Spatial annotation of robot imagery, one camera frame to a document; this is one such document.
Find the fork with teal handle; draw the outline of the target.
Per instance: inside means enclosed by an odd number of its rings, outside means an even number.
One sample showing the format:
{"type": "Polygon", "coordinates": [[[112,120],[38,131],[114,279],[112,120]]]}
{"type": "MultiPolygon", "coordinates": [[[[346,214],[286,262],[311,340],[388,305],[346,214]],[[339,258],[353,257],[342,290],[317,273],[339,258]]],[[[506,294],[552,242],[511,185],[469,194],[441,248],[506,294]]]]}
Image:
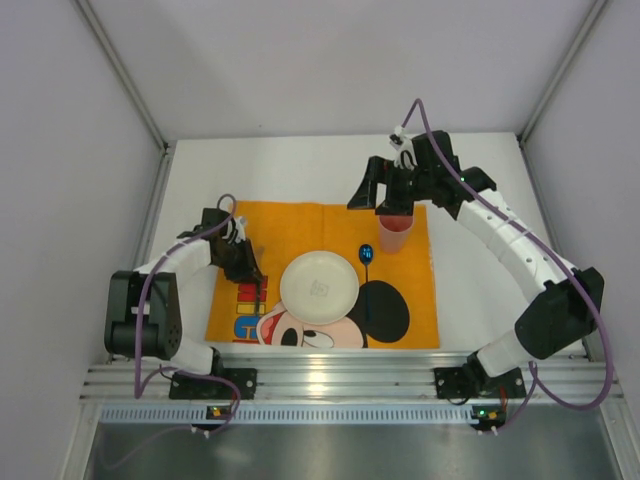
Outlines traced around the fork with teal handle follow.
{"type": "Polygon", "coordinates": [[[263,291],[264,274],[262,273],[261,262],[265,248],[263,246],[256,247],[253,251],[256,265],[256,296],[254,301],[254,315],[260,316],[261,295],[263,291]]]}

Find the pink plastic cup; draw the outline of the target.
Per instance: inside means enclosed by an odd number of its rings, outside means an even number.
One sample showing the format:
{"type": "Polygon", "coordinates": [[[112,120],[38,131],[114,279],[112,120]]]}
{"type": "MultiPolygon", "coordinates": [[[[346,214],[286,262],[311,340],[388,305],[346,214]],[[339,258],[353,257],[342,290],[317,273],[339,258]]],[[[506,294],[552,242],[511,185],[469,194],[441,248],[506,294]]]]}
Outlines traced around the pink plastic cup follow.
{"type": "Polygon", "coordinates": [[[406,244],[413,223],[413,216],[379,216],[379,243],[382,251],[388,254],[398,253],[406,244]]]}

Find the blue metallic spoon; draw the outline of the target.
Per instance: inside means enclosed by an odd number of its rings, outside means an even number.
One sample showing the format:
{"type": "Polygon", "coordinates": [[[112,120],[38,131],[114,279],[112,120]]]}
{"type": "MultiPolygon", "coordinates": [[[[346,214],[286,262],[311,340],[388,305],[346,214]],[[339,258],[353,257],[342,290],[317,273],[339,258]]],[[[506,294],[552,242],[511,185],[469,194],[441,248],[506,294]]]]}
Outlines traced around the blue metallic spoon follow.
{"type": "Polygon", "coordinates": [[[371,318],[371,305],[370,305],[370,297],[369,297],[369,266],[373,262],[374,258],[374,250],[370,244],[362,244],[359,247],[358,257],[360,263],[364,266],[365,270],[365,281],[364,281],[364,297],[365,297],[365,314],[366,321],[369,321],[371,318]]]}

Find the cream round plate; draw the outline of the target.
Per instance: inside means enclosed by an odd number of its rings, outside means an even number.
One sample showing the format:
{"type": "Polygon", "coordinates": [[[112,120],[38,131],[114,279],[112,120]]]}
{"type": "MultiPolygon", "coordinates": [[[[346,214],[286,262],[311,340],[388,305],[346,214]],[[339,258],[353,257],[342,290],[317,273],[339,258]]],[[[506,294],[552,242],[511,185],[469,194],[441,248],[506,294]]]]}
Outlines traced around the cream round plate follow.
{"type": "Polygon", "coordinates": [[[325,250],[295,258],[280,279],[284,308],[303,323],[324,326],[346,317],[359,296],[359,278],[342,256],[325,250]]]}

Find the orange cartoon mouse towel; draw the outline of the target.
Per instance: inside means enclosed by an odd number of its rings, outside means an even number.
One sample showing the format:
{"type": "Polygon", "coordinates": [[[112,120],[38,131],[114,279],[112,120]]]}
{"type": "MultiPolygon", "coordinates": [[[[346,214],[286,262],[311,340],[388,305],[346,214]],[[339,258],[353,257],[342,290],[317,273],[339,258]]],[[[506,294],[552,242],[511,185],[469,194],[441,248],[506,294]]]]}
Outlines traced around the orange cartoon mouse towel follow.
{"type": "Polygon", "coordinates": [[[253,248],[265,248],[265,276],[260,316],[254,315],[256,286],[234,284],[223,273],[216,278],[206,340],[219,343],[316,348],[437,349],[440,346],[431,245],[426,208],[414,210],[404,247],[382,251],[378,218],[371,211],[343,205],[242,201],[237,213],[246,218],[253,248]],[[359,247],[374,250],[369,266],[371,318],[366,321],[365,270],[359,247]],[[343,320],[314,329],[295,320],[280,302],[280,279],[298,256],[326,250],[355,269],[360,295],[343,320]]]}

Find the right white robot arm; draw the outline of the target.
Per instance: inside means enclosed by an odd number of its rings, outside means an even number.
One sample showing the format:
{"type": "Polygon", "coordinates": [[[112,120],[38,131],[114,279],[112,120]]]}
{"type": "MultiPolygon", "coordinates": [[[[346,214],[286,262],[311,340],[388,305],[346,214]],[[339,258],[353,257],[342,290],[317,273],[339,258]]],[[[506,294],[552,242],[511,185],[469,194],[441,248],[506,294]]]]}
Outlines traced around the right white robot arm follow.
{"type": "Polygon", "coordinates": [[[471,354],[468,364],[496,378],[521,363],[544,360],[598,327],[604,279],[580,270],[521,221],[481,168],[462,169],[450,136],[409,136],[397,127],[391,159],[372,156],[349,200],[350,210],[408,217],[419,201],[442,208],[474,234],[509,272],[528,302],[514,327],[471,354]]]}

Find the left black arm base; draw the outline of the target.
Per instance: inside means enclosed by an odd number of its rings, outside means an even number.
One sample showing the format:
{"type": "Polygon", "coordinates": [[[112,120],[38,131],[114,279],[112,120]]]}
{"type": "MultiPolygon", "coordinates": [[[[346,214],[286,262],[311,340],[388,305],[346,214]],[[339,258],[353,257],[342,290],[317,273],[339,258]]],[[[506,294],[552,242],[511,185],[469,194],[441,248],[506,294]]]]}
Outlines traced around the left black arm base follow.
{"type": "MultiPolygon", "coordinates": [[[[254,368],[227,368],[222,378],[234,384],[242,400],[253,400],[257,388],[258,371],[254,368]]],[[[225,383],[175,373],[169,390],[171,400],[231,400],[237,395],[225,383]]]]}

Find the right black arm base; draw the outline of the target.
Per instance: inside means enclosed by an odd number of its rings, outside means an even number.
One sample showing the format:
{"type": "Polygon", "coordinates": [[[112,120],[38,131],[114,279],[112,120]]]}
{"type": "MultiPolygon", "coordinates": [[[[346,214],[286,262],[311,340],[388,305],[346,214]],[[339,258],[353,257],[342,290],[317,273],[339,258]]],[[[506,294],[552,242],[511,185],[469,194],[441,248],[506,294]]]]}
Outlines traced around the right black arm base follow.
{"type": "Polygon", "coordinates": [[[526,389],[520,368],[516,367],[498,376],[490,376],[481,365],[476,352],[471,353],[460,366],[433,369],[436,396],[454,405],[463,405],[475,399],[523,399],[526,389]]]}

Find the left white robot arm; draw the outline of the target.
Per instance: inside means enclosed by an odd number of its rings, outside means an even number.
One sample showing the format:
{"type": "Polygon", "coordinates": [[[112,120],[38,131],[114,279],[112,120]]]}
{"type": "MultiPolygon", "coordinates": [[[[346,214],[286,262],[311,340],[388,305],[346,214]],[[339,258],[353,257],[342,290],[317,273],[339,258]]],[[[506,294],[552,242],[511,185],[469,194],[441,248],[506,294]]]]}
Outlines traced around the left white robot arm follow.
{"type": "Polygon", "coordinates": [[[129,359],[153,358],[199,375],[221,376],[219,351],[184,330],[180,291],[198,272],[222,271],[234,284],[264,280],[246,233],[247,220],[220,208],[205,208],[192,230],[177,236],[160,256],[111,276],[104,345],[129,359]]]}

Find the aluminium mounting rail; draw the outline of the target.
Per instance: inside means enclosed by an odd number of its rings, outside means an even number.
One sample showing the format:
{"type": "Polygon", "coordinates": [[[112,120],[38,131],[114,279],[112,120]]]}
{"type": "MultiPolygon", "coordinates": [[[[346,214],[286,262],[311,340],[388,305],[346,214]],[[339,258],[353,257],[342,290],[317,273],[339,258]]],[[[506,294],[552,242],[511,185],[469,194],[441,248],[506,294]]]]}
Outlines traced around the aluminium mounting rail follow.
{"type": "MultiPolygon", "coordinates": [[[[255,401],[438,402],[434,368],[461,365],[457,352],[359,350],[309,353],[224,353],[224,365],[257,371],[255,401]]],[[[538,362],[540,380],[561,399],[588,403],[604,384],[605,367],[584,357],[560,355],[538,362]]],[[[89,368],[81,388],[83,401],[133,401],[134,364],[116,359],[89,368]]],[[[169,381],[154,377],[140,400],[168,400],[169,381]]]]}

